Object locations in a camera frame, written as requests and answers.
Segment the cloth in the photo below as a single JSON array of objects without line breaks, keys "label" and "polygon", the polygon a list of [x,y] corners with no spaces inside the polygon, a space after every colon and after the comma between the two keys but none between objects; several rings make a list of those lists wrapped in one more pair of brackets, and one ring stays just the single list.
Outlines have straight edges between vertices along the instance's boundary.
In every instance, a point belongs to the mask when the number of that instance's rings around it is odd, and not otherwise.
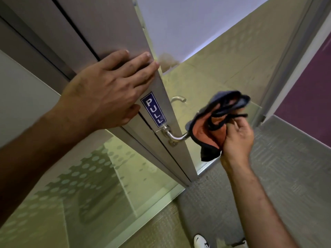
[{"label": "cloth", "polygon": [[220,91],[197,112],[185,129],[194,142],[201,146],[201,161],[208,162],[220,156],[226,138],[226,123],[239,114],[250,97],[239,91]]}]

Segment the carpeted floor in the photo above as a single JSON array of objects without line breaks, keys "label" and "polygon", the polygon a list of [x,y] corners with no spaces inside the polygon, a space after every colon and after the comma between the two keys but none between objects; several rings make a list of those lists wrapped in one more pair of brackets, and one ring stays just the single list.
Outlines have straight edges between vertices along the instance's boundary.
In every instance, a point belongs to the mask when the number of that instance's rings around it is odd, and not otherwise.
[{"label": "carpeted floor", "polygon": [[[301,247],[331,247],[331,149],[272,117],[255,130],[252,167]],[[244,233],[230,183],[220,163],[121,247],[192,246],[196,233],[211,247]]]}]

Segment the person's right hand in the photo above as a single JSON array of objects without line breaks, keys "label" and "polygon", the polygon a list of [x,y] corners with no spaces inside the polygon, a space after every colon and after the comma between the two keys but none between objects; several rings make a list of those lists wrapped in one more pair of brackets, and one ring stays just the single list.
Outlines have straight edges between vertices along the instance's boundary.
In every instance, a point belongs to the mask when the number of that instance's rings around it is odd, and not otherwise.
[{"label": "person's right hand", "polygon": [[226,124],[226,139],[221,154],[221,163],[226,171],[233,166],[248,166],[253,146],[254,132],[246,118],[237,117]]},{"label": "person's right hand", "polygon": [[150,59],[151,54],[145,52],[128,61],[129,52],[119,50],[87,67],[64,89],[51,110],[52,118],[86,133],[125,125],[138,114],[140,106],[135,102],[159,68]]}]

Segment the maroon panel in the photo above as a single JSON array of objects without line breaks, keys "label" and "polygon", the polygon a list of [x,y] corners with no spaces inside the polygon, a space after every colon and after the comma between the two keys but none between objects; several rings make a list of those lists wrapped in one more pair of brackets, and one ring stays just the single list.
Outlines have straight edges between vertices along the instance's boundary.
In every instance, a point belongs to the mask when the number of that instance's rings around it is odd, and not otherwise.
[{"label": "maroon panel", "polygon": [[331,34],[275,115],[331,147]]}]

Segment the blue sign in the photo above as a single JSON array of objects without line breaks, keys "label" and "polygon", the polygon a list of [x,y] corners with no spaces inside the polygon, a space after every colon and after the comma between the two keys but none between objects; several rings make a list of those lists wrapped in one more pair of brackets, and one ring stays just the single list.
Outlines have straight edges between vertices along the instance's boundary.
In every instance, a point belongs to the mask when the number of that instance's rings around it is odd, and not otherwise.
[{"label": "blue sign", "polygon": [[148,113],[151,115],[158,127],[160,127],[167,121],[152,92],[142,98],[140,101],[143,103],[143,105],[145,106]]}]

